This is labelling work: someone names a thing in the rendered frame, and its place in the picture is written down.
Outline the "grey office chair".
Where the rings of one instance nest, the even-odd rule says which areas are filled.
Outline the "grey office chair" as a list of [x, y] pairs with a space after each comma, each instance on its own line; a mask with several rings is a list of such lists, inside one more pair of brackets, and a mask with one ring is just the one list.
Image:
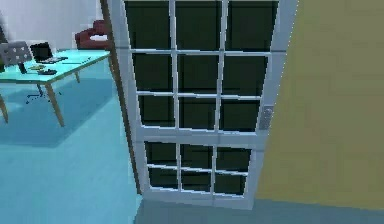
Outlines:
[[47, 64], [47, 69], [56, 70], [55, 75], [39, 75], [29, 67], [35, 65], [29, 47], [25, 41], [0, 44], [0, 61], [4, 62], [5, 70], [0, 72], [0, 83], [34, 84], [39, 85], [39, 90], [44, 86], [49, 101], [56, 106], [57, 99], [52, 87], [52, 82], [64, 73], [60, 63]]

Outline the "white glazed room door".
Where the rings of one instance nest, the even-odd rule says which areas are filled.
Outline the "white glazed room door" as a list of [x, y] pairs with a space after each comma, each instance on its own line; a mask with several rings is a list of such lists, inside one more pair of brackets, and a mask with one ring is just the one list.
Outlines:
[[[224, 73], [224, 58], [227, 56], [244, 56], [244, 51], [227, 51], [225, 49], [227, 16], [229, 0], [221, 0], [221, 33], [220, 49], [215, 52], [219, 57], [217, 92], [211, 97], [215, 100], [215, 118], [220, 118], [221, 102], [224, 100], [257, 101], [260, 110], [257, 114], [255, 130], [252, 132], [223, 131], [218, 124], [212, 130], [173, 127], [144, 126], [141, 122], [134, 64], [132, 55], [137, 51], [131, 47], [127, 17], [123, 0], [100, 0], [104, 19], [110, 24], [109, 38], [114, 48], [111, 50], [111, 61], [114, 67], [115, 82], [120, 97], [121, 109], [124, 111], [125, 128], [131, 153], [132, 167], [136, 169], [135, 180], [137, 189], [146, 200], [185, 203], [199, 206], [215, 206], [233, 209], [251, 209], [257, 190], [258, 179], [263, 166], [265, 143], [269, 136], [268, 130], [259, 129], [262, 108], [266, 105], [275, 106], [280, 81], [285, 65], [287, 49], [292, 34], [294, 19], [299, 0], [278, 0], [277, 15], [273, 29], [270, 50], [263, 55], [268, 58], [266, 78], [262, 94], [259, 96], [236, 96], [222, 93]], [[148, 170], [152, 167], [147, 162], [145, 143], [173, 143], [179, 150], [182, 144], [210, 146], [212, 148], [211, 167], [206, 170], [210, 175], [210, 190], [208, 192], [185, 190], [182, 188], [182, 173], [189, 172], [189, 167], [181, 165], [181, 156], [176, 156], [176, 164], [170, 169], [176, 173], [177, 187], [153, 187], [150, 184]], [[218, 170], [217, 149], [230, 147], [236, 150], [251, 151], [248, 170], [243, 173], [246, 177], [244, 193], [241, 195], [218, 193], [215, 191], [215, 178], [235, 176], [235, 171]]]

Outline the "black laptop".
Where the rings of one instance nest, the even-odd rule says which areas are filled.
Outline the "black laptop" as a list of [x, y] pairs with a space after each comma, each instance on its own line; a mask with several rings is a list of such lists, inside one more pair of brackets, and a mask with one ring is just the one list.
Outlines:
[[48, 42], [33, 44], [30, 46], [34, 60], [42, 64], [54, 64], [63, 60], [66, 57], [54, 57]]

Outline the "turquoise table with wooden legs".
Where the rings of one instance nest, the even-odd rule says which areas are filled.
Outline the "turquoise table with wooden legs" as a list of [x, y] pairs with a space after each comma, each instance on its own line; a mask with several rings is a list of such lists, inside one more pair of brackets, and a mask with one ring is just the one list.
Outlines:
[[111, 54], [106, 50], [64, 50], [56, 53], [55, 57], [66, 57], [66, 60], [54, 64], [45, 64], [45, 70], [56, 70], [54, 75], [39, 75], [37, 71], [31, 70], [31, 67], [37, 66], [38, 63], [35, 60], [30, 60], [24, 63], [27, 68], [26, 74], [22, 74], [17, 65], [6, 67], [5, 71], [0, 73], [0, 83], [43, 85], [59, 124], [64, 126], [64, 119], [52, 84], [72, 74], [76, 76], [77, 81], [80, 81], [79, 72], [82, 69], [104, 59], [109, 59]]

